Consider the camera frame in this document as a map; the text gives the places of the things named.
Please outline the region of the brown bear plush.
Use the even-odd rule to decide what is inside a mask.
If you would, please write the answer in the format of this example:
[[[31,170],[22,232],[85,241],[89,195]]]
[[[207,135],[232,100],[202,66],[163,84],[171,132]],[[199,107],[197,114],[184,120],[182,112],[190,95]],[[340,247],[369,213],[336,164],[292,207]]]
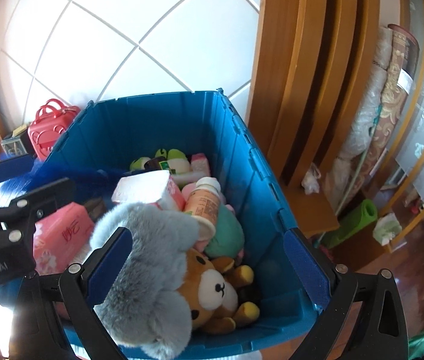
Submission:
[[[210,260],[195,249],[188,250],[179,293],[188,303],[193,329],[223,335],[255,322],[259,307],[251,301],[240,301],[237,292],[253,280],[252,268],[237,266],[230,257]]]

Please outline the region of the red bear suitcase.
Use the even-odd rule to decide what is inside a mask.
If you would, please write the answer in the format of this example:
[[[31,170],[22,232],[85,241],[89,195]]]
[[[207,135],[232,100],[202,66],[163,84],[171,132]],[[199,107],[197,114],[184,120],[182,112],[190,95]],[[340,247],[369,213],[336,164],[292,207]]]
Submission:
[[[35,119],[30,123],[27,133],[40,161],[49,156],[58,138],[80,112],[78,106],[68,106],[55,98],[45,102],[36,111]]]

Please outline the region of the green round plush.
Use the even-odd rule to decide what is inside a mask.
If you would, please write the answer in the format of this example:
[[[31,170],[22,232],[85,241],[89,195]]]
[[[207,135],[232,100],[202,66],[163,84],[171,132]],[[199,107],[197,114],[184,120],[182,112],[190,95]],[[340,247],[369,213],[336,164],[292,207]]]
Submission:
[[[229,257],[235,259],[244,249],[244,231],[233,211],[226,205],[219,207],[216,233],[205,247],[209,258]]]

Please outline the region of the pink tissue pack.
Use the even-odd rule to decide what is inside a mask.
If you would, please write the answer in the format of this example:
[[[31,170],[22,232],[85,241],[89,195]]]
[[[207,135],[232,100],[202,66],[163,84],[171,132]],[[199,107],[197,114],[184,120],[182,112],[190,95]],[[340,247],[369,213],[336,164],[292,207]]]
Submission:
[[[88,243],[94,222],[85,207],[72,202],[35,223],[33,257],[40,275],[61,273]]]

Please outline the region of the rolled patterned carpet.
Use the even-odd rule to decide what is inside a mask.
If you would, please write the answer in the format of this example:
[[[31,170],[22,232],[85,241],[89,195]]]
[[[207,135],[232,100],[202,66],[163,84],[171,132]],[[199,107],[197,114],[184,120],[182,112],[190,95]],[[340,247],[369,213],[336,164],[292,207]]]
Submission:
[[[405,28],[389,24],[386,30],[385,34],[392,36],[389,42],[391,51],[388,53],[387,78],[381,92],[377,125],[361,169],[364,182],[368,181],[397,127],[405,100],[414,83],[420,52],[418,41]]]

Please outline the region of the grey fluffy plush toy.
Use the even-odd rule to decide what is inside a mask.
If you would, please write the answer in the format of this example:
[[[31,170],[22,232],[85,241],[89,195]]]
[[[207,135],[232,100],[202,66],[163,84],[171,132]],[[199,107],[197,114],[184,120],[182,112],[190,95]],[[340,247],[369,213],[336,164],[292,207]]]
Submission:
[[[179,211],[123,203],[97,222],[91,248],[102,247],[120,227],[132,234],[132,252],[94,311],[116,344],[139,347],[153,359],[175,359],[192,334],[191,310],[178,290],[199,224]]]

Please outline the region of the dark green gift box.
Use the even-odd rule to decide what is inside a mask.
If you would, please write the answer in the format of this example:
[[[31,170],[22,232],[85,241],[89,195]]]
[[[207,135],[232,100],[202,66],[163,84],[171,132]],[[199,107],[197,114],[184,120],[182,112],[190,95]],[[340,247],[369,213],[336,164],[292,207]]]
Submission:
[[[1,147],[8,157],[21,155],[34,156],[36,154],[28,135],[27,124],[16,127],[12,133],[2,139]]]

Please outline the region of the white tissue pack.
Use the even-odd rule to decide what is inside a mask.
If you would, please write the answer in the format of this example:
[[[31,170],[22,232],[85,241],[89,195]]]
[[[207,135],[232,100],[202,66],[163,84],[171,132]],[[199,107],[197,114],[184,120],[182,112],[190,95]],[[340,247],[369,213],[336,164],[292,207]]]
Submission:
[[[122,177],[112,193],[116,204],[144,203],[165,211],[182,211],[185,199],[166,170],[144,172]]]

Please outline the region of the blue plastic crate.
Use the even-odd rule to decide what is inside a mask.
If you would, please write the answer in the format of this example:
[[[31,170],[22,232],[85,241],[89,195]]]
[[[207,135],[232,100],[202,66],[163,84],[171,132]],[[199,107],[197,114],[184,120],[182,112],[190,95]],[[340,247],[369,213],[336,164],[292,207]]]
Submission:
[[[330,284],[261,150],[219,91],[90,102],[59,138],[51,163],[126,170],[159,149],[202,153],[244,230],[257,322],[223,336],[197,332],[183,359],[214,359],[278,345],[308,331],[331,300]]]

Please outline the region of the blue feather duster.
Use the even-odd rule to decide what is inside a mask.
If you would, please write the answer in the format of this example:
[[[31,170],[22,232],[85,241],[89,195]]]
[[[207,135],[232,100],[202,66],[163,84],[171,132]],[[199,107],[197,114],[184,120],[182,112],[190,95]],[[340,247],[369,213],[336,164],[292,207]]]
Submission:
[[[91,166],[36,160],[29,172],[0,183],[0,197],[12,199],[53,181],[68,178],[75,183],[75,201],[82,202],[111,194],[125,173],[122,169],[111,167],[95,169]]]

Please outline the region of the wooden bedside table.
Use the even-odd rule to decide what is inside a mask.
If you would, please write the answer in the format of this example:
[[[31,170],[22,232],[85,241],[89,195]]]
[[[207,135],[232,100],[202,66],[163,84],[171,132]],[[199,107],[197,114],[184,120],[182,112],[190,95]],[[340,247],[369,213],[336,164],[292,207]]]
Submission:
[[[298,228],[306,238],[340,227],[336,214],[322,192],[306,195],[302,188],[289,186],[284,186],[283,192]]]

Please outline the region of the white medicine bottle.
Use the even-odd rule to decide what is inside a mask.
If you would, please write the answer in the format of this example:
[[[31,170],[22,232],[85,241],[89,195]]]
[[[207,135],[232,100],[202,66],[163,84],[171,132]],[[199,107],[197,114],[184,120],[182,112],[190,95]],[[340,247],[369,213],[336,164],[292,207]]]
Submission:
[[[221,204],[221,186],[213,177],[202,177],[185,203],[184,213],[199,223],[198,240],[210,241],[216,233],[216,224]]]

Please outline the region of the green frog plush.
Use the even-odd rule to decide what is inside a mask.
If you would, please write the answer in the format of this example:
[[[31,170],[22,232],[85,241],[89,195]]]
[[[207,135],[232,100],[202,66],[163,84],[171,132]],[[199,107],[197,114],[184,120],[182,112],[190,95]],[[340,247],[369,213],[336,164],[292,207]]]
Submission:
[[[131,162],[130,171],[138,170],[168,170],[171,174],[185,174],[191,172],[191,163],[187,156],[177,149],[159,149],[153,158],[141,157]]]

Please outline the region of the green yoga mat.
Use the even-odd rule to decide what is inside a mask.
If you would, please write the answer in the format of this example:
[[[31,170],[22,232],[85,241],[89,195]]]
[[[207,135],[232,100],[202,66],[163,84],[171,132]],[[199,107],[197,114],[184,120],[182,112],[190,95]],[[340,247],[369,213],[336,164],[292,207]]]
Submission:
[[[349,239],[377,220],[377,208],[370,199],[365,199],[340,221],[340,227],[333,232],[326,232],[321,244],[332,249]]]

